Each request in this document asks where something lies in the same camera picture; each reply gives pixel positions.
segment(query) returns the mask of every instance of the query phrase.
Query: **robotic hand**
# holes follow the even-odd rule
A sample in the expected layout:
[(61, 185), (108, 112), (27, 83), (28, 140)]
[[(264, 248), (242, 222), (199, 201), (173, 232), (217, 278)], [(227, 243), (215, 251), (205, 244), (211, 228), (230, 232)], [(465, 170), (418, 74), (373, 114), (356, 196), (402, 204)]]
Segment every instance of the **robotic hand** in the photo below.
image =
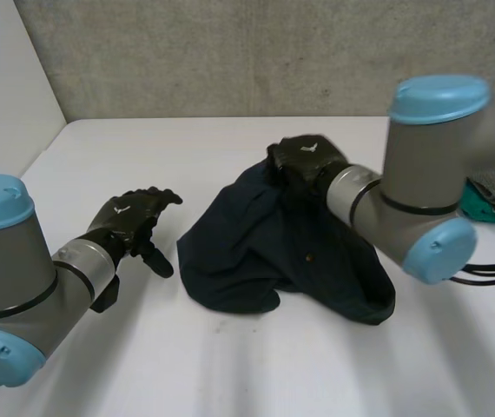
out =
[(87, 233), (51, 259), (25, 186), (0, 175), (0, 386), (27, 382), (88, 308), (101, 313), (116, 302), (125, 256), (140, 255), (162, 277), (173, 274), (150, 241), (171, 203), (182, 199), (154, 187), (113, 197)]
[(174, 273), (172, 265), (151, 242), (159, 215), (169, 204), (182, 204), (182, 199), (169, 189), (160, 191), (155, 187), (113, 197), (102, 206), (83, 237), (116, 238), (120, 252), (133, 257), (140, 255), (153, 272), (169, 278)]
[(460, 271), (476, 246), (474, 227), (456, 210), (467, 175), (495, 169), (495, 95), (474, 76), (401, 83), (383, 176), (348, 163), (323, 136), (287, 138), (267, 151), (294, 193), (321, 199), (409, 275), (434, 284)]

